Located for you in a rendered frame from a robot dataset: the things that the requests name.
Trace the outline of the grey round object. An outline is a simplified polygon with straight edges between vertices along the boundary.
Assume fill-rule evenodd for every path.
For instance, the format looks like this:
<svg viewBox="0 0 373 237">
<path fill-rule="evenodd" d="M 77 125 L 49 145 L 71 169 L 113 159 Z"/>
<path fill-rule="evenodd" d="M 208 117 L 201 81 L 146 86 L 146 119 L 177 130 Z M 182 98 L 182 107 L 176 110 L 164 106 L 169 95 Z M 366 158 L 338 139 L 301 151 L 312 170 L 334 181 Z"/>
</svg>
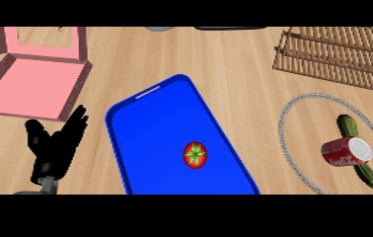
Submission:
<svg viewBox="0 0 373 237">
<path fill-rule="evenodd" d="M 174 29 L 176 27 L 145 27 L 149 31 L 152 32 L 167 32 L 172 29 Z"/>
</svg>

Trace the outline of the green cucumber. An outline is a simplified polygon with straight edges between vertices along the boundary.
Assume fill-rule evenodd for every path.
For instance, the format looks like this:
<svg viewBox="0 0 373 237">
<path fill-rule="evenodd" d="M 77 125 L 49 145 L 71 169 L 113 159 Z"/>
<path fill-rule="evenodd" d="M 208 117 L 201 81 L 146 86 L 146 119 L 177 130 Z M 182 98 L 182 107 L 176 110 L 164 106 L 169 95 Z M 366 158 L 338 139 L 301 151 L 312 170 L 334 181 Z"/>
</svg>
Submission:
<svg viewBox="0 0 373 237">
<path fill-rule="evenodd" d="M 337 125 L 343 137 L 359 136 L 359 128 L 354 118 L 350 115 L 340 115 Z M 363 183 L 373 189 L 373 169 L 368 164 L 354 166 L 354 171 Z"/>
</svg>

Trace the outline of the brown wooden slatted rack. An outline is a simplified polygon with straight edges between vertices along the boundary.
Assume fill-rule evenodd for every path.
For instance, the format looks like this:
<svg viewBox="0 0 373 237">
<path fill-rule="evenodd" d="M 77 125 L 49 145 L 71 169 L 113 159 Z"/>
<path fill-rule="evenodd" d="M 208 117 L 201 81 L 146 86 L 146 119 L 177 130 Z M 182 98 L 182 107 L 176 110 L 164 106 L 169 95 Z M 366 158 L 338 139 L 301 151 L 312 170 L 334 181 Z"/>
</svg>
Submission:
<svg viewBox="0 0 373 237">
<path fill-rule="evenodd" d="M 373 27 L 291 27 L 273 68 L 373 90 Z"/>
</svg>

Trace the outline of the red can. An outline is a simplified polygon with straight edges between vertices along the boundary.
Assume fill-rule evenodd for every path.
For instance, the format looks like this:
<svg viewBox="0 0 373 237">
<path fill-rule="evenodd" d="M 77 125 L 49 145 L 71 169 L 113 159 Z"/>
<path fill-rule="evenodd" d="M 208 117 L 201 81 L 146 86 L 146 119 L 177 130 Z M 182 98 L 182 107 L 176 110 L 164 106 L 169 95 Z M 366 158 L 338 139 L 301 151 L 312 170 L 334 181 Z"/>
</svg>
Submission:
<svg viewBox="0 0 373 237">
<path fill-rule="evenodd" d="M 368 142 L 353 136 L 326 142 L 320 153 L 325 161 L 335 167 L 362 165 L 372 159 L 372 148 Z"/>
</svg>

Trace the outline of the pink tiered shelf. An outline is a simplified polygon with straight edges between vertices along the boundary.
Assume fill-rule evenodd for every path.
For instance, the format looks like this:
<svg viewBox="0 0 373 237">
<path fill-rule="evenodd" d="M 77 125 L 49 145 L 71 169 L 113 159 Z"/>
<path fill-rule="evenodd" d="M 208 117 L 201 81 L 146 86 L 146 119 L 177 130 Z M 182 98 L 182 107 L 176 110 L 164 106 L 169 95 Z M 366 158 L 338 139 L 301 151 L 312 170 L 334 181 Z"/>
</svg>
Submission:
<svg viewBox="0 0 373 237">
<path fill-rule="evenodd" d="M 20 43 L 0 27 L 0 115 L 67 121 L 92 69 L 86 27 L 71 27 L 73 47 Z"/>
</svg>

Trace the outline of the blue placemat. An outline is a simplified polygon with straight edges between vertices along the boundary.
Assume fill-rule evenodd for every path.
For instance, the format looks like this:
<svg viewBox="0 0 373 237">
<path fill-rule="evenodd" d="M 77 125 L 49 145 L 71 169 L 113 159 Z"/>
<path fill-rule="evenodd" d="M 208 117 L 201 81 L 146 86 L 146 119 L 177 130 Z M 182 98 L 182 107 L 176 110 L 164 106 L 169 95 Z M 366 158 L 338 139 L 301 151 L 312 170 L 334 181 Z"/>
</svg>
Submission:
<svg viewBox="0 0 373 237">
<path fill-rule="evenodd" d="M 257 195 L 228 136 L 189 77 L 179 74 L 116 104 L 105 117 L 130 195 Z M 192 169 L 185 148 L 198 141 L 207 162 Z"/>
</svg>

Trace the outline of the red squash with green star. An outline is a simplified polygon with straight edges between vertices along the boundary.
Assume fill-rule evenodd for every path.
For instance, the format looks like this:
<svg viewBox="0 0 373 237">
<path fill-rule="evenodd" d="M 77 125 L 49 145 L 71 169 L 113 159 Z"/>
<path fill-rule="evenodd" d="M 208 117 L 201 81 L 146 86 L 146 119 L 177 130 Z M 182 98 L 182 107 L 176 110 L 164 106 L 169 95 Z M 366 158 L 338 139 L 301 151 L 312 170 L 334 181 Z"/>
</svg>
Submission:
<svg viewBox="0 0 373 237">
<path fill-rule="evenodd" d="M 192 169 L 200 169 L 207 162 L 207 149 L 201 142 L 194 141 L 185 148 L 185 162 Z"/>
</svg>

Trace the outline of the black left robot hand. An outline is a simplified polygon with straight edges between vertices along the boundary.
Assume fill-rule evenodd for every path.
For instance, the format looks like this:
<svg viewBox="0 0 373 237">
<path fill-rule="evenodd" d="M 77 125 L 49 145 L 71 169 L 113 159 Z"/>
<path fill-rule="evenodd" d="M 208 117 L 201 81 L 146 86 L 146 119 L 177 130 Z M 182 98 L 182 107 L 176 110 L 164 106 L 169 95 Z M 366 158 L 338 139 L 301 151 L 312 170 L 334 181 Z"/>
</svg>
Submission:
<svg viewBox="0 0 373 237">
<path fill-rule="evenodd" d="M 70 168 L 76 149 L 87 128 L 86 107 L 74 110 L 61 130 L 49 134 L 43 124 L 30 119 L 26 122 L 29 147 L 36 155 L 31 182 L 39 185 L 45 177 L 58 181 Z"/>
</svg>

